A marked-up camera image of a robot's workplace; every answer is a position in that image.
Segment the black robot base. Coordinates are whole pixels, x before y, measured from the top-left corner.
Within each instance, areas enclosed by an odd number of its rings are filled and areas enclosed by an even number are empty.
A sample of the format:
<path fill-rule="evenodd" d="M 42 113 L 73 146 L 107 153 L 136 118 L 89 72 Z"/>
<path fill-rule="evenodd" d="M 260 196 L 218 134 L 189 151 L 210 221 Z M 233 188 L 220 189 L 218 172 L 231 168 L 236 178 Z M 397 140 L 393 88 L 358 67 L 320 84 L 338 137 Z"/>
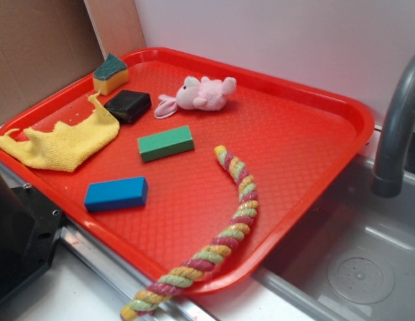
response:
<path fill-rule="evenodd" d="M 62 209 L 41 191 L 0 174 L 0 305 L 51 267 L 62 225 Z"/>

